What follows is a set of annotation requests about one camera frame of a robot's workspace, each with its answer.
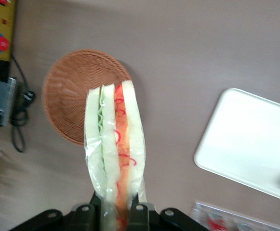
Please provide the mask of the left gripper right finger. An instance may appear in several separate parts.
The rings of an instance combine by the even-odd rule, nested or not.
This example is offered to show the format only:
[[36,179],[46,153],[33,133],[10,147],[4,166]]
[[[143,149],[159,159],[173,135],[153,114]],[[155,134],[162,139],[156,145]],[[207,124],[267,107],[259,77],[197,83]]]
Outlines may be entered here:
[[127,224],[128,231],[160,231],[159,214],[152,203],[143,202],[139,195],[132,200]]

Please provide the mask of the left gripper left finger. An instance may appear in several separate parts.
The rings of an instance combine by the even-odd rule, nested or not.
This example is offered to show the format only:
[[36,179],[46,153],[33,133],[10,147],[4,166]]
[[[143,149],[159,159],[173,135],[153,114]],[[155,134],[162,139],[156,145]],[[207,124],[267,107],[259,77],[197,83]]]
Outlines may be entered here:
[[93,193],[88,204],[81,204],[75,208],[68,225],[69,231],[99,231],[101,218],[101,200],[96,192]]

